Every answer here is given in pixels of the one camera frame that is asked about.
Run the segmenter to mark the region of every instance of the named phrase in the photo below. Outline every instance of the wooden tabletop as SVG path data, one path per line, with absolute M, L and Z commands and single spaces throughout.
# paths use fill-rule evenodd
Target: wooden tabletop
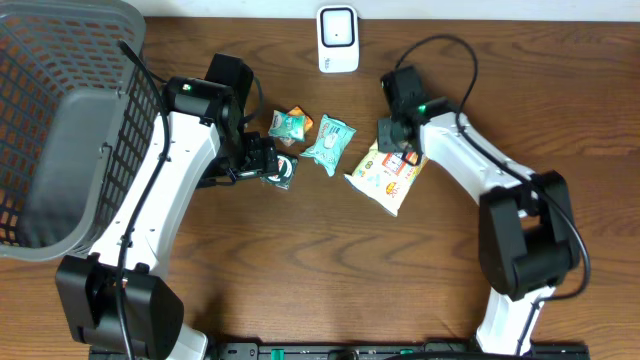
M 584 296 L 545 306 L 537 341 L 584 341 L 593 359 L 640 354 L 640 26 L 608 23 L 360 21 L 360 66 L 322 74 L 313 20 L 147 19 L 147 60 L 163 77 L 203 77 L 211 57 L 244 59 L 265 93 L 252 128 L 300 105 L 357 129 L 328 177 L 301 158 L 289 191 L 260 181 L 198 190 L 177 235 L 169 285 L 186 322 L 211 335 L 265 342 L 422 342 L 468 338 L 482 321 L 489 284 L 478 263 L 478 209 L 430 162 L 399 216 L 344 180 L 388 114 L 380 76 L 412 43 L 455 33 L 480 61 L 467 103 L 489 141 L 569 184 L 591 252 Z M 447 42 L 414 52 L 435 94 L 460 100 L 467 54 Z M 252 92 L 249 109 L 257 105 Z M 83 359 L 71 340 L 54 274 L 58 261 L 0 261 L 0 358 Z M 558 293 L 573 289 L 576 270 Z

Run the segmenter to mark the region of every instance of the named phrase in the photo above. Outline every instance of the white background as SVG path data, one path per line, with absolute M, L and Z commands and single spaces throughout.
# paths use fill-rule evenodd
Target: white background
M 125 0 L 145 16 L 314 18 L 348 4 L 363 19 L 640 21 L 640 0 Z

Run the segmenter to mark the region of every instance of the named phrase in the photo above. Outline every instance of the gray bin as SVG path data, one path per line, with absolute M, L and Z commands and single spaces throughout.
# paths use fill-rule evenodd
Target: gray bin
M 0 0 L 0 256 L 86 255 L 147 151 L 157 104 L 118 0 Z

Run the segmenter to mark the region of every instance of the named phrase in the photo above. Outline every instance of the candy wrapper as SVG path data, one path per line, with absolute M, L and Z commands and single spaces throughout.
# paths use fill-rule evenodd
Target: candy wrapper
M 300 156 L 314 158 L 316 164 L 324 166 L 327 174 L 333 176 L 336 173 L 336 166 L 338 166 L 342 152 L 355 133 L 355 129 L 325 114 L 320 122 L 316 143 Z
M 401 157 L 402 153 L 378 152 L 376 141 L 353 174 L 344 177 L 357 190 L 379 202 L 393 216 L 398 216 L 398 209 L 407 196 L 411 184 L 427 163 L 427 159 L 423 158 L 420 165 L 411 166 Z M 415 163 L 418 155 L 409 153 L 407 159 Z
M 260 178 L 262 182 L 275 185 L 279 188 L 289 190 L 293 175 L 298 167 L 298 159 L 293 156 L 278 154 L 278 174 Z
M 304 141 L 305 119 L 305 115 L 289 116 L 274 110 L 269 135 L 279 138 L 291 138 L 295 141 Z
M 311 127 L 313 127 L 313 120 L 311 120 L 311 118 L 307 114 L 305 114 L 304 111 L 302 111 L 302 109 L 299 106 L 296 106 L 293 109 L 291 109 L 291 111 L 289 111 L 287 113 L 287 115 L 289 115 L 289 116 L 304 115 L 305 116 L 305 121 L 304 121 L 304 133 L 305 134 L 307 133 L 307 131 L 309 131 L 309 129 L 311 129 Z M 293 143 L 296 142 L 294 139 L 289 138 L 289 137 L 279 138 L 279 139 L 287 147 L 293 145 Z

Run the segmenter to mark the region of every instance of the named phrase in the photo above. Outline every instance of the white panel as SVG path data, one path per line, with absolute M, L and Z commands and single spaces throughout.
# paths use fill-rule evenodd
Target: white panel
M 315 18 L 324 5 L 353 6 L 363 19 L 640 21 L 638 0 L 125 0 L 145 16 Z

